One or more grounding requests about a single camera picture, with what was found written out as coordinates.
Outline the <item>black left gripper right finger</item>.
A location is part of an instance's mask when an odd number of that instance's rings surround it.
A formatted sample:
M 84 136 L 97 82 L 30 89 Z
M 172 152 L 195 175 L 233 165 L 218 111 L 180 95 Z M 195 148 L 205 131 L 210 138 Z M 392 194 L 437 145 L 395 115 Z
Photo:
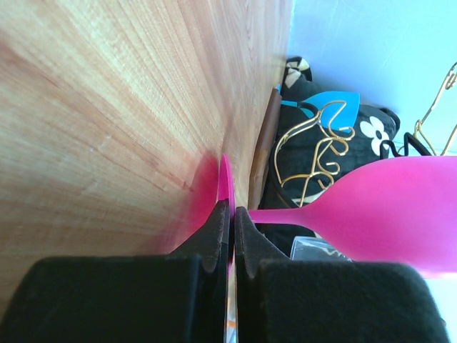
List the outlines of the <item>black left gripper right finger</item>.
M 240 342 L 447 342 L 429 288 L 403 264 L 294 261 L 234 217 Z

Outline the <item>gold wire glass rack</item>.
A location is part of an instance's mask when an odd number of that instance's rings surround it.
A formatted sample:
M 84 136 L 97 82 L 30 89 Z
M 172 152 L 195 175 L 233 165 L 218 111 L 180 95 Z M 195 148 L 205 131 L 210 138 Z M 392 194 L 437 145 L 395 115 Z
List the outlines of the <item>gold wire glass rack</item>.
M 303 57 L 287 60 L 273 90 L 250 175 L 248 207 L 295 208 L 317 199 L 354 169 L 389 157 L 443 156 L 423 131 L 428 116 L 396 144 L 400 119 L 387 108 L 362 105 L 359 94 L 326 91 L 312 79 Z

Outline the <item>pink wine glass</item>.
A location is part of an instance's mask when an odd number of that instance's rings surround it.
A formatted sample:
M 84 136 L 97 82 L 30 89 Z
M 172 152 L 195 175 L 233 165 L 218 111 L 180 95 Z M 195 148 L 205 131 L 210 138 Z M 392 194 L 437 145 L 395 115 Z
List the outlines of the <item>pink wine glass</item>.
M 304 207 L 257 209 L 259 224 L 306 227 L 357 262 L 456 276 L 456 157 L 401 156 L 359 167 Z

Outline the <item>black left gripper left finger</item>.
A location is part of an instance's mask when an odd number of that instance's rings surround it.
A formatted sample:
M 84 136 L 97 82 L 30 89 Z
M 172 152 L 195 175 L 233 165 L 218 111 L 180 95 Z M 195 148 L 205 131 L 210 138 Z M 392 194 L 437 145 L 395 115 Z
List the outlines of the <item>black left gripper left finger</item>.
M 224 342 L 230 208 L 170 254 L 48 257 L 22 279 L 3 342 Z

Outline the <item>blue wine glass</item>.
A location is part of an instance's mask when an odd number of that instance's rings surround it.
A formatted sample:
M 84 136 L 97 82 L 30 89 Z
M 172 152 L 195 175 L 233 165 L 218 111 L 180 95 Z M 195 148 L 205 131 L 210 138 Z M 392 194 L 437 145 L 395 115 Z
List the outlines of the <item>blue wine glass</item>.
M 303 103 L 315 106 L 321 112 L 321 126 L 333 131 L 349 133 L 354 127 L 361 104 L 359 93 L 351 91 L 324 91 L 309 96 L 303 101 L 282 100 L 287 109 L 299 109 L 310 119 L 313 112 L 305 109 Z

